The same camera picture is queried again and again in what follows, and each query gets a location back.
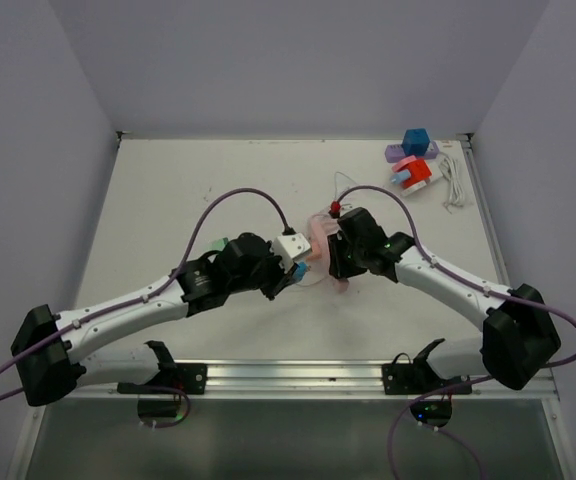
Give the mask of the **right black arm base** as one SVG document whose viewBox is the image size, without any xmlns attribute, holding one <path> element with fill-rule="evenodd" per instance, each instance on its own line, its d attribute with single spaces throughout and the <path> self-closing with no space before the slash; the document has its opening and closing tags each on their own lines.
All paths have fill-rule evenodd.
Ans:
<svg viewBox="0 0 576 480">
<path fill-rule="evenodd" d="M 445 342 L 437 339 L 427 345 L 414 358 L 407 353 L 397 354 L 390 362 L 381 365 L 381 380 L 386 395 L 414 395 L 463 383 L 459 376 L 441 379 L 429 366 L 428 358 Z M 444 392 L 439 400 L 425 399 L 409 407 L 412 417 L 424 425 L 442 428 L 450 421 L 453 413 L 452 397 L 470 395 L 471 386 L 461 386 Z"/>
</svg>

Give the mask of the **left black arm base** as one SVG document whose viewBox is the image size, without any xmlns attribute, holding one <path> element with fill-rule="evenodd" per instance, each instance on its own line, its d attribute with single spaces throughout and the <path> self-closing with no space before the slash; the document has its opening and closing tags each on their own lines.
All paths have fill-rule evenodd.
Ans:
<svg viewBox="0 0 576 480">
<path fill-rule="evenodd" d="M 177 363 L 161 341 L 145 343 L 156 359 L 157 372 L 142 383 L 120 382 L 117 392 L 122 395 L 170 395 L 167 401 L 137 402 L 139 420 L 153 430 L 172 428 L 184 422 L 191 411 L 190 395 L 203 395 L 207 382 L 205 363 Z"/>
</svg>

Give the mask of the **salmon charger plug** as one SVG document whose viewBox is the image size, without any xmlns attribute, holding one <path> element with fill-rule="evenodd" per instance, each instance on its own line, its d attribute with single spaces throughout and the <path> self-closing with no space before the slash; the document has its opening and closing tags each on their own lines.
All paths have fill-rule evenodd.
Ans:
<svg viewBox="0 0 576 480">
<path fill-rule="evenodd" d="M 323 257 L 323 249 L 320 241 L 316 237 L 311 237 L 309 242 L 311 246 L 311 253 L 307 257 L 307 260 L 309 262 L 321 260 Z"/>
</svg>

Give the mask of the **blue plug adapter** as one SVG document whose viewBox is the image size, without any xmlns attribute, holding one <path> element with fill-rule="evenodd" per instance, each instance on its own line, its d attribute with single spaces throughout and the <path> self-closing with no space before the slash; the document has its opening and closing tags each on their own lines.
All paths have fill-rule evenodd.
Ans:
<svg viewBox="0 0 576 480">
<path fill-rule="evenodd" d="M 309 266 L 305 262 L 299 262 L 296 266 L 296 270 L 293 274 L 293 279 L 296 283 L 300 283 L 304 276 L 309 271 Z"/>
</svg>

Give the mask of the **pink power strip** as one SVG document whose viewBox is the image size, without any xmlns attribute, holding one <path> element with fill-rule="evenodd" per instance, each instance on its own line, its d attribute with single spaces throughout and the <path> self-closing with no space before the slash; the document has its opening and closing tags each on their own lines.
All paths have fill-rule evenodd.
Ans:
<svg viewBox="0 0 576 480">
<path fill-rule="evenodd" d="M 316 213 L 307 221 L 307 238 L 311 245 L 311 253 L 306 263 L 322 274 L 319 282 L 327 283 L 334 290 L 343 294 L 349 287 L 348 280 L 338 280 L 330 275 L 331 248 L 328 245 L 328 237 L 335 236 L 339 232 L 337 221 L 327 213 Z"/>
</svg>

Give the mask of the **green plug adapter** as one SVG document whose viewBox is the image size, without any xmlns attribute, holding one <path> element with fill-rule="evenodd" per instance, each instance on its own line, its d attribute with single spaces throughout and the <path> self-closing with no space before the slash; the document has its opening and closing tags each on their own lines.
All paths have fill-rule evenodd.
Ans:
<svg viewBox="0 0 576 480">
<path fill-rule="evenodd" d="M 228 243 L 229 239 L 227 237 L 220 237 L 218 239 L 212 240 L 209 243 L 207 250 L 209 252 L 221 252 L 225 249 Z"/>
</svg>

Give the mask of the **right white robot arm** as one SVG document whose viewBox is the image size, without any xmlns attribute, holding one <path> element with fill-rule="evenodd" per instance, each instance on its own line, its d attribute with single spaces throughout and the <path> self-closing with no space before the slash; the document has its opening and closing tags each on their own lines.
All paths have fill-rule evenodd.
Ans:
<svg viewBox="0 0 576 480">
<path fill-rule="evenodd" d="M 333 278 L 346 281 L 370 273 L 417 289 L 480 332 L 459 341 L 439 338 L 405 363 L 384 364 L 386 393 L 424 394 L 454 385 L 467 394 L 465 381 L 486 375 L 521 390 L 559 350 L 561 340 L 535 288 L 511 289 L 453 266 L 441 271 L 437 258 L 423 254 L 412 236 L 387 235 L 364 208 L 337 217 L 336 223 L 337 232 L 327 238 Z"/>
</svg>

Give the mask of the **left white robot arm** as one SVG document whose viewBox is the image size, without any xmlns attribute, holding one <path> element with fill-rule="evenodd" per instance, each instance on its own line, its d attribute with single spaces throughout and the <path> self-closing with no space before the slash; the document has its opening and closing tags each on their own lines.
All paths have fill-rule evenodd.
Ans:
<svg viewBox="0 0 576 480">
<path fill-rule="evenodd" d="M 103 384 L 169 390 L 174 361 L 160 341 L 122 353 L 110 344 L 147 328 L 219 308 L 238 293 L 258 290 L 274 300 L 298 281 L 311 245 L 301 233 L 266 241 L 243 233 L 152 284 L 98 305 L 54 313 L 31 309 L 11 345 L 26 401 L 54 403 L 76 388 Z"/>
</svg>

